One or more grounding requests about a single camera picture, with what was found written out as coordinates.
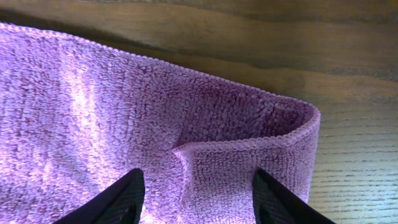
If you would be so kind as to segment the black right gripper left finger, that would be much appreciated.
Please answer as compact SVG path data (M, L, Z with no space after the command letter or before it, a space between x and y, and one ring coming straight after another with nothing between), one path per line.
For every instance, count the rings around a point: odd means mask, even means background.
M54 224L138 224L144 197L144 173L133 169Z

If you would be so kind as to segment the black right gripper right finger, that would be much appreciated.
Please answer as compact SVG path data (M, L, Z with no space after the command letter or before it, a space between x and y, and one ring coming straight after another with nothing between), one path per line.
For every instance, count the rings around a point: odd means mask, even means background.
M252 181L256 224L335 224L262 169Z

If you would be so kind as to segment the purple microfiber cloth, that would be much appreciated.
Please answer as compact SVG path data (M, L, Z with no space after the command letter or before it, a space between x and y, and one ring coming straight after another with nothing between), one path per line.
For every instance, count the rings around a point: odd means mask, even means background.
M52 223L134 168L142 223L254 223L256 169L308 200L319 126L310 103L1 25L2 223Z

